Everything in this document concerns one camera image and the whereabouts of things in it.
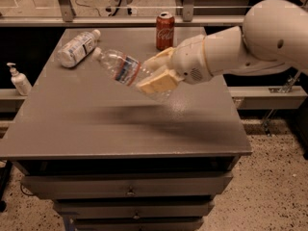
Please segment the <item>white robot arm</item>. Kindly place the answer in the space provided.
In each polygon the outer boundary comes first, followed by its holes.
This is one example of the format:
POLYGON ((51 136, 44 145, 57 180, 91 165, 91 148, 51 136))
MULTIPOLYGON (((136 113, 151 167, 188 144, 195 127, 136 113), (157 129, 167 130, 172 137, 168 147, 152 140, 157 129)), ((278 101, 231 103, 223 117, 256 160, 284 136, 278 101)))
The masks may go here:
POLYGON ((307 73, 308 12, 286 0, 264 0, 248 11, 242 26, 187 38, 145 66, 153 73, 138 81, 137 88, 146 94, 223 74, 271 75, 290 67, 307 73))

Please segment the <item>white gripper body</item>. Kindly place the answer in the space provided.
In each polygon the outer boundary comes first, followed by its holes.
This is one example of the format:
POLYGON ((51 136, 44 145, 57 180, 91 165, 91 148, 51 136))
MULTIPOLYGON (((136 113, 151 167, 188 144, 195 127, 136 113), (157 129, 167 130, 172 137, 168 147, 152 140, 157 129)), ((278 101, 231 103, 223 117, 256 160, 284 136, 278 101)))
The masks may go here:
POLYGON ((171 55, 172 68, 188 84, 208 82, 213 78, 207 66, 204 43, 204 35, 187 38, 174 49, 171 55))

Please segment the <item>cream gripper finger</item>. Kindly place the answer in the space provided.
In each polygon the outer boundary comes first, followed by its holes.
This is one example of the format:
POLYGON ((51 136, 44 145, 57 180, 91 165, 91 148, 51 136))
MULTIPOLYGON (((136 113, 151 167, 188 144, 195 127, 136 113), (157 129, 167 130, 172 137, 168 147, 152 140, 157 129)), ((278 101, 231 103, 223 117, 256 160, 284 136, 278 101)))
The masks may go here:
POLYGON ((137 89, 146 94, 174 90, 184 80, 174 69, 158 69, 151 76, 137 82, 137 89))
POLYGON ((169 47, 164 51, 156 54, 155 56, 147 59, 143 64, 148 68, 152 69, 153 71, 159 69, 162 66, 169 67, 170 66, 170 59, 174 52, 174 47, 169 47))

